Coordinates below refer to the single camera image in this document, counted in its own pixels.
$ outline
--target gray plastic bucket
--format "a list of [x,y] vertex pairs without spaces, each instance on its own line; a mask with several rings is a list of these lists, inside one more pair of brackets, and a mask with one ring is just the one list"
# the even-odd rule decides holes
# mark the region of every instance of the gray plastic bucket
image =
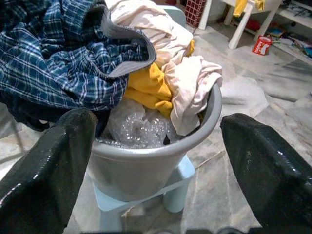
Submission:
[[121,149],[94,142],[88,173],[105,194],[121,201],[141,200],[163,188],[186,153],[214,129],[222,108],[215,84],[200,128],[181,141],[156,149]]

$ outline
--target bucket rim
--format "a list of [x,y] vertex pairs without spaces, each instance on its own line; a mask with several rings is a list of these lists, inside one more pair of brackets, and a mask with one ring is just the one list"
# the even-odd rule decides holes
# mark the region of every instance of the bucket rim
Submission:
[[184,139],[160,148],[150,149],[124,149],[100,142],[93,142],[92,154],[98,157],[111,160],[153,160],[155,157],[162,158],[187,153],[190,149],[200,144],[215,128],[222,109],[222,95],[218,84],[211,89],[210,100],[214,101],[213,108],[207,121],[193,134]]

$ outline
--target marble floor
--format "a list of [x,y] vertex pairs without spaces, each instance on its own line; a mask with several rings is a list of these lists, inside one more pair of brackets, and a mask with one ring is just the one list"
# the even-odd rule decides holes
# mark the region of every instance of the marble floor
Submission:
[[[235,28],[214,24],[194,33],[194,55],[223,66],[223,110],[220,120],[245,113],[272,126],[312,165],[312,67],[274,47],[260,56],[251,52],[253,37],[244,33],[238,48],[228,49]],[[36,142],[38,136],[17,125],[18,134],[4,132],[0,146],[0,179],[13,163]],[[196,168],[185,209],[169,213],[157,197],[134,206],[122,215],[124,229],[154,234],[168,230],[219,229],[232,226],[242,231],[259,226],[233,174],[219,123],[197,147],[189,151]],[[80,189],[64,234],[98,231],[99,210],[88,175]]]

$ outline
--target blue checkered shirt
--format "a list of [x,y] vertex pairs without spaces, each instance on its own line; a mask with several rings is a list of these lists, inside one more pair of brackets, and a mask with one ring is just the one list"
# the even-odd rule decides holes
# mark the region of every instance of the blue checkered shirt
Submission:
[[[92,0],[6,0],[0,92],[53,108],[115,107],[128,75],[108,75],[125,61],[147,60],[148,52],[130,39],[106,37],[96,19],[86,21],[93,5]],[[92,20],[97,23],[88,26]]]

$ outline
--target stool leg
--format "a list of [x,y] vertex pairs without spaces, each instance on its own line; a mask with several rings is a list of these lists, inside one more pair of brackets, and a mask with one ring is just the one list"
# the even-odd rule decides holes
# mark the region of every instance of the stool leg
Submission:
[[229,9],[229,12],[226,15],[226,18],[224,20],[224,25],[230,25],[232,18],[233,18],[233,12],[234,12],[234,7],[231,6],[231,8]]
[[177,213],[183,210],[189,184],[190,184],[190,181],[186,182],[184,185],[176,189],[168,191],[164,195],[163,202],[164,202],[165,208],[168,211],[172,213]]
[[254,41],[257,41],[258,40],[258,37],[259,36],[263,36],[265,34],[265,32],[268,30],[268,27],[270,26],[271,22],[272,22],[272,19],[274,17],[274,15],[276,14],[277,10],[279,8],[279,4],[274,8],[272,9],[268,16],[266,17],[266,19],[264,20],[261,28],[258,30],[257,34],[255,35],[255,37],[253,38]]
[[200,18],[200,22],[199,22],[199,26],[198,28],[200,30],[205,30],[206,26],[207,26],[207,21],[208,21],[208,17],[209,17],[209,11],[210,11],[210,7],[211,7],[211,3],[213,0],[207,0],[205,7],[204,7],[204,11],[201,15]]
[[229,43],[229,48],[230,49],[235,49],[238,45],[238,42],[239,42],[239,39],[240,37],[242,36],[243,32],[244,32],[244,29],[246,27],[246,24],[249,20],[249,17],[252,13],[252,10],[253,10],[253,6],[250,4],[250,3],[247,3],[246,5],[246,12],[242,18],[242,20],[240,21],[232,39],[230,40],[230,43]]
[[120,213],[101,211],[99,229],[101,232],[121,232]]

